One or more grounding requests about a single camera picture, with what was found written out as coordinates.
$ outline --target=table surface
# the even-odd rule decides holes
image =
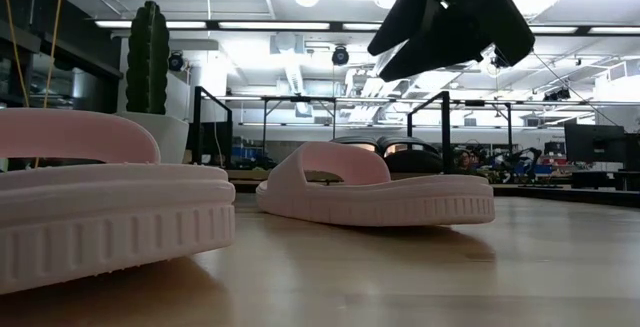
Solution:
[[[260,213],[229,248],[0,296],[0,326],[638,326],[640,213],[521,198],[487,225]]]

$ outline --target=white planter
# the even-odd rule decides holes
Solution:
[[[189,123],[175,117],[136,112],[119,112],[120,117],[144,127],[160,148],[162,163],[182,163],[189,136]]]

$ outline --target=pink slide sandal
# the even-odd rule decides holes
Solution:
[[[0,174],[0,294],[229,246],[225,171],[161,165],[141,126],[107,114],[0,111],[0,156],[107,164]]]
[[[304,171],[340,176],[345,185],[308,183]],[[359,147],[307,142],[271,171],[256,191],[266,212],[350,226],[421,226],[493,221],[486,179],[442,175],[391,181],[380,156]]]

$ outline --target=ceiling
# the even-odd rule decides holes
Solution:
[[[146,0],[69,0],[96,19],[131,19]],[[388,10],[374,0],[319,0],[303,7],[295,0],[154,0],[169,20],[290,20],[290,21],[382,21]],[[531,23],[537,24],[640,24],[640,0],[515,0]],[[231,70],[228,85],[235,93],[254,87],[275,86],[286,81],[287,63],[270,55],[272,32],[172,32],[172,39],[215,39],[226,53]],[[350,69],[373,64],[366,53],[373,37],[369,33],[302,33],[305,43],[346,45],[350,65],[334,67],[331,50],[316,50],[299,57],[304,80],[346,83]],[[638,37],[538,37],[534,52],[519,65],[490,76],[483,64],[472,63],[463,73],[429,72],[410,79],[404,97],[423,98],[442,88],[457,87],[459,98],[527,98],[533,92],[561,86],[557,77],[570,81],[584,96],[592,94],[594,77],[622,59],[640,56]]]

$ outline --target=potted plant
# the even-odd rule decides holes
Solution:
[[[127,112],[156,139],[163,163],[182,163],[189,124],[166,116],[169,30],[160,7],[147,1],[131,23],[127,61]]]

